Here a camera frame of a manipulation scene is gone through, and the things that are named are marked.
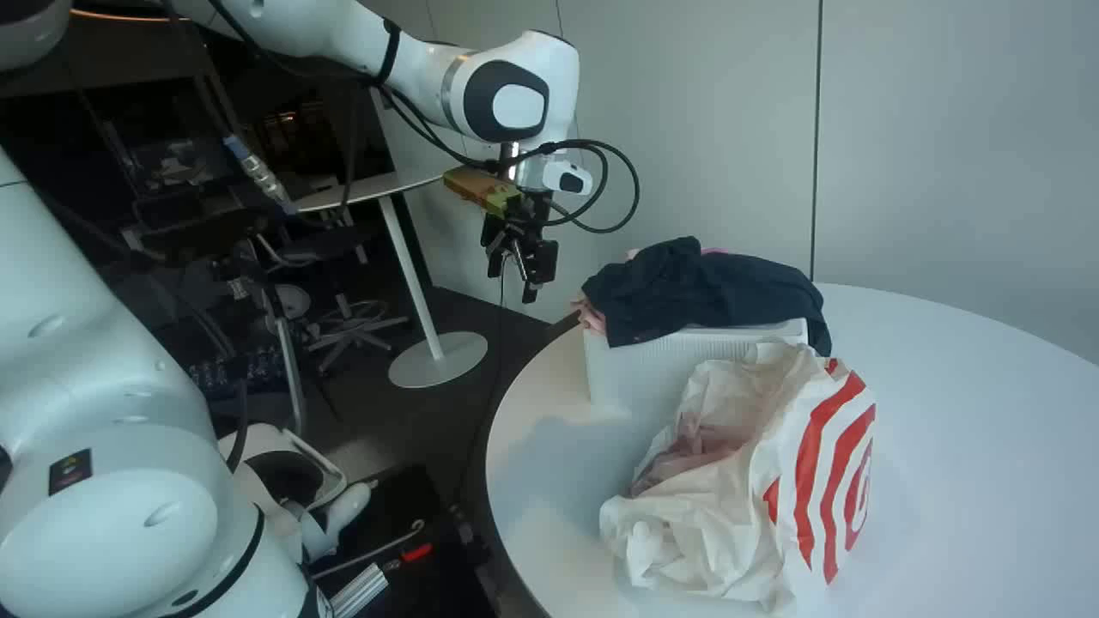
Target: desk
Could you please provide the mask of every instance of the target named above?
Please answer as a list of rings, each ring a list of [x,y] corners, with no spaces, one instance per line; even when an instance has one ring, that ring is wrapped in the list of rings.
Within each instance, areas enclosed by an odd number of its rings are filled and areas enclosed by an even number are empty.
[[[854,618],[1099,613],[1099,366],[1003,324],[824,285],[834,353],[878,397],[878,451]],[[599,534],[670,411],[586,405],[582,333],[510,388],[489,435],[489,502],[531,596],[563,618],[757,613],[633,589]]]
[[[386,218],[386,232],[392,241],[392,249],[397,254],[397,265],[402,265],[402,277],[407,277],[407,289],[412,295],[412,309],[416,309],[416,318],[424,326],[424,342],[402,351],[392,363],[387,363],[387,381],[397,383],[397,388],[435,388],[435,383],[448,383],[459,375],[467,375],[470,366],[476,366],[489,353],[489,338],[476,337],[476,333],[435,333],[435,318],[425,304],[425,295],[424,295],[424,285],[419,285],[419,273],[416,273],[416,261],[412,261],[412,249],[409,249],[409,241],[407,241],[407,230],[402,230],[402,218],[392,205],[392,195],[402,195],[402,193],[412,193],[412,187],[424,187],[430,181],[441,181],[443,175],[402,175],[402,170],[392,170],[392,175],[370,175],[370,179],[357,179],[352,181],[352,193],[346,193],[346,205],[353,203],[379,203],[383,209],[383,218]],[[309,213],[331,213],[331,209],[339,209],[345,203],[345,185],[335,185],[327,193],[312,193],[305,198],[298,198],[291,205],[294,216],[309,216]]]

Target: gray wall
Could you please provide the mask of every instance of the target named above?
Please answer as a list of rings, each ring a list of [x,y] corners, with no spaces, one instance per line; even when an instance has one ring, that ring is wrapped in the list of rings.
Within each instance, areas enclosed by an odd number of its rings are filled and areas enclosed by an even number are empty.
[[[828,0],[824,277],[1099,359],[1096,195],[1096,0]]]
[[[634,224],[616,235],[554,230],[560,281],[526,311],[560,318],[586,273],[629,247],[697,232],[710,247],[806,265],[814,136],[814,0],[386,0],[412,34],[497,46],[523,28],[568,34],[585,58],[578,132],[624,149],[645,185]],[[448,169],[386,112],[397,169]],[[624,175],[596,224],[624,209]],[[412,195],[416,230],[441,285],[497,297],[476,244],[481,213],[448,187]]]

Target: white robotic arm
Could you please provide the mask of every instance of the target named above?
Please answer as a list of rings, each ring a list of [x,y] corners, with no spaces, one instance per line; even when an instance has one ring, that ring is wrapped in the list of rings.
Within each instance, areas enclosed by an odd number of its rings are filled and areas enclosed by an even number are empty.
[[[190,19],[289,58],[331,58],[412,98],[433,124],[503,145],[563,142],[582,87],[573,46],[526,32],[464,51],[416,42],[357,0],[172,0]]]
[[[48,55],[68,7],[0,0],[0,72]],[[560,142],[573,116],[578,51],[551,34],[470,55],[416,42],[357,0],[172,7],[276,55],[386,74],[433,124],[481,142]],[[196,383],[3,149],[0,289],[0,613],[327,613],[227,475]]]

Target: red and white striped bag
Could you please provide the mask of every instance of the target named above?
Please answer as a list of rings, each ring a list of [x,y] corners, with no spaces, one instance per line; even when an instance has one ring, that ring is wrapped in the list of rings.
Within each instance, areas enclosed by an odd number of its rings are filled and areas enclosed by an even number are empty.
[[[796,342],[705,359],[601,534],[634,587],[824,613],[865,522],[875,405]]]

